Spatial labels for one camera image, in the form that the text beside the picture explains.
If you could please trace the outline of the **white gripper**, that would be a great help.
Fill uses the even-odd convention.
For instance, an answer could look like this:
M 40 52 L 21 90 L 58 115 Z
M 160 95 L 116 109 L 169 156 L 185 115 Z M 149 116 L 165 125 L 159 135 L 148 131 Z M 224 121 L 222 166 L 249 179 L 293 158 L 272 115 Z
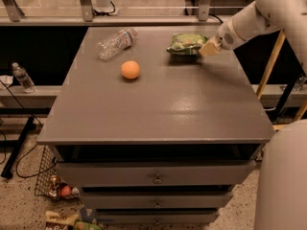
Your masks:
M 222 49 L 234 50 L 246 41 L 235 30 L 233 19 L 225 21 L 217 30 L 214 37 L 210 38 L 200 49 L 199 54 L 206 58 L 217 55 Z

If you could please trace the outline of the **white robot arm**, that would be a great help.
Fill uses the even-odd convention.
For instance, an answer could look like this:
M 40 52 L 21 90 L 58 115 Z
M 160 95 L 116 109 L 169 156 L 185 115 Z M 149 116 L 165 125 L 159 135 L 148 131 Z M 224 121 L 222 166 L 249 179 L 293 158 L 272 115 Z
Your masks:
M 222 24 L 200 49 L 203 57 L 235 49 L 258 35 L 285 33 L 307 70 L 306 0 L 254 0 Z M 282 127 L 259 173 L 254 230 L 307 230 L 307 120 Z

